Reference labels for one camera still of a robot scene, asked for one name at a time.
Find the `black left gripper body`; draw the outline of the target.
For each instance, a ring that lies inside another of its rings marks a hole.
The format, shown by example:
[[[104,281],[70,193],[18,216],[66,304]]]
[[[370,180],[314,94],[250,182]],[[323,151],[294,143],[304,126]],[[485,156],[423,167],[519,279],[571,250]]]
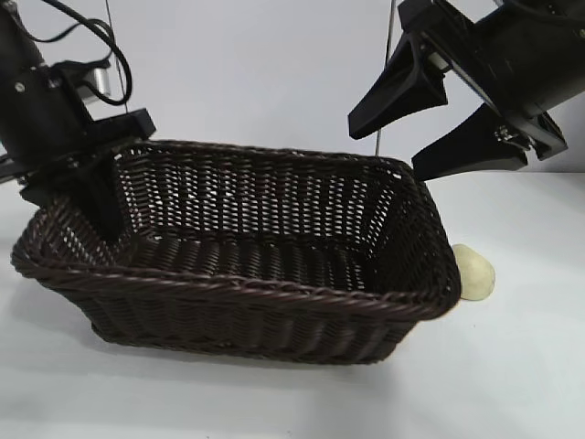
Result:
[[[91,76],[108,61],[1,61],[1,179],[25,179],[23,198],[41,203],[52,193],[105,201],[116,149],[155,131],[145,109],[95,120],[82,94],[98,92]]]

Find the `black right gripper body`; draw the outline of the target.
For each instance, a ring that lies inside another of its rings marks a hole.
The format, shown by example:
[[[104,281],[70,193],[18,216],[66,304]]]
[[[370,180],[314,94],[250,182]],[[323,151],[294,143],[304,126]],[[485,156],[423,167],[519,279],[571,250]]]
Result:
[[[485,140],[540,160],[567,150],[548,113],[584,91],[583,2],[502,1],[473,22],[448,1],[403,1],[399,19],[483,101],[445,144]]]

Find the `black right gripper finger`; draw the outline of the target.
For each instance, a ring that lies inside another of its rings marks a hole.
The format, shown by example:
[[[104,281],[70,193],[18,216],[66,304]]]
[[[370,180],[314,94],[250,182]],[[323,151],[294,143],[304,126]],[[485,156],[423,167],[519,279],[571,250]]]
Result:
[[[412,166],[421,181],[474,171],[516,171],[527,165],[527,146],[526,138],[484,103],[413,156]]]
[[[362,139],[405,116],[447,104],[443,79],[421,36],[403,34],[376,82],[348,114],[350,137]]]

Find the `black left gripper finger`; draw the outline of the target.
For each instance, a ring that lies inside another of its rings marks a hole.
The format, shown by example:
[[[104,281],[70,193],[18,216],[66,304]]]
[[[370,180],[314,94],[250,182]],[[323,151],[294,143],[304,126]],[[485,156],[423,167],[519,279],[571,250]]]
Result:
[[[111,154],[96,159],[84,171],[89,190],[87,218],[107,242],[117,241],[123,229],[123,217],[113,178],[114,159]]]

